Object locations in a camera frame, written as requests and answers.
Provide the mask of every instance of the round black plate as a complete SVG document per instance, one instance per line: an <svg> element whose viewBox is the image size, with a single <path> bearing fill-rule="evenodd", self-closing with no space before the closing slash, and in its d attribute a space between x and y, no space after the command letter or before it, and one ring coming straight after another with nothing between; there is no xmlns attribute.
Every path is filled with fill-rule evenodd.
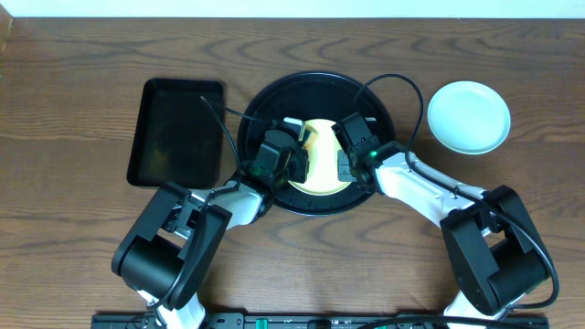
<svg viewBox="0 0 585 329"><path fill-rule="evenodd" d="M262 119L282 120L291 117L308 121L328 119L340 122L359 112L378 121L378 138L382 143L394 140L392 121L371 90L364 90L356 103L353 99L362 84L356 80L328 72L302 72L281 78L252 100L246 114ZM242 161L256 156L266 124L242 120L238 131L239 157ZM331 196L311 196L290 184L276 193L274 204L304 215L333 215L347 211L366 201L372 193L356 183Z"/></svg>

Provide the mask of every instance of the cream colored plate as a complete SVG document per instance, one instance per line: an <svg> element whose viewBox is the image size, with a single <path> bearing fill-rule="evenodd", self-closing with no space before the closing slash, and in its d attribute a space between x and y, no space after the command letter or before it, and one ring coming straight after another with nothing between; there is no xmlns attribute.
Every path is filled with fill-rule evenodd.
<svg viewBox="0 0 585 329"><path fill-rule="evenodd" d="M305 122L305 129L311 131L303 146L309 154L307 181L304 184L289 181L299 191L313 196L329 196L351 184L337 179L337 151L341 150L341 145L331 129L334 124L326 119Z"/></svg>

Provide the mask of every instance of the black plastic container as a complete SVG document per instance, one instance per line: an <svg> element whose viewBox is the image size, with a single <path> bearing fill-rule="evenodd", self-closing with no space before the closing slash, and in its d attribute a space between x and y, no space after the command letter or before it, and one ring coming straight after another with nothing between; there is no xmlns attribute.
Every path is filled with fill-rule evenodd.
<svg viewBox="0 0 585 329"><path fill-rule="evenodd" d="M134 133L126 179L133 186L174 181L212 187L219 175L222 131L200 97L223 104L217 81L150 79Z"/></svg>
<svg viewBox="0 0 585 329"><path fill-rule="evenodd" d="M356 103L359 81L329 72L301 72L284 77L266 87L252 100L246 114L263 119L281 120L292 117L308 121L327 119L339 122L359 112L378 121L378 137L382 143L395 139L394 127L386 108L369 89L362 92ZM267 127L244 120L239 126L238 149L242 161L255 157ZM352 183L330 196L305 194L290 184L276 194L274 204L304 215L333 215L347 211L366 201L372 193Z"/></svg>

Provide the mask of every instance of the wooden table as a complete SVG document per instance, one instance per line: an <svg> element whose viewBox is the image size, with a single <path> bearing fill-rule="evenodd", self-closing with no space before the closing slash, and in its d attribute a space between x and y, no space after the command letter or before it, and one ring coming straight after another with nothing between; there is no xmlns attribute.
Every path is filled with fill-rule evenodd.
<svg viewBox="0 0 585 329"><path fill-rule="evenodd" d="M523 197L561 279L542 312L554 328L585 326L583 21L19 18L12 33L0 80L0 327L87 328L97 311L144 308L110 261L154 193L125 180L148 79L223 80L228 106L243 111L272 81L309 69L362 81L399 72L426 101L456 80L497 90L512 113L499 148L454 154L425 120L414 151ZM414 93L399 80L372 89L405 142ZM239 118L227 124L235 135ZM395 313L438 312L457 291L440 230L374 196L338 216L274 208L232 229L200 296L210 310ZM524 302L549 293L547 282Z"/></svg>

